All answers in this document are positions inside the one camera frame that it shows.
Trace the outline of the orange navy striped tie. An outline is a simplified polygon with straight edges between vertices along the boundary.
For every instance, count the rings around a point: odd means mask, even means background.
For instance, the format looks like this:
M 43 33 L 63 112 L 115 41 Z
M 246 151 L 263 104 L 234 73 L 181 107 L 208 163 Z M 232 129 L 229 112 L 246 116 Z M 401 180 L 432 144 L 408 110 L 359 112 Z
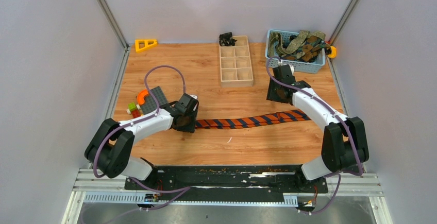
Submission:
M 244 118 L 198 119 L 195 129 L 246 129 L 307 120 L 311 118 L 301 110 L 289 110 Z

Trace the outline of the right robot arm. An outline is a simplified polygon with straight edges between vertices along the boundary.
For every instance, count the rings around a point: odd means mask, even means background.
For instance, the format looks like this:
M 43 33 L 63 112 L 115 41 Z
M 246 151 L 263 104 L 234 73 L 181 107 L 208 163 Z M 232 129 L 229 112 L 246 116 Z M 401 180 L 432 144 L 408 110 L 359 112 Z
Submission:
M 285 84 L 270 79 L 267 100 L 301 109 L 323 132 L 320 156 L 302 164 L 296 173 L 294 184 L 299 191 L 307 192 L 315 180 L 340 172 L 363 174 L 369 153 L 362 119 L 338 112 L 304 81 Z

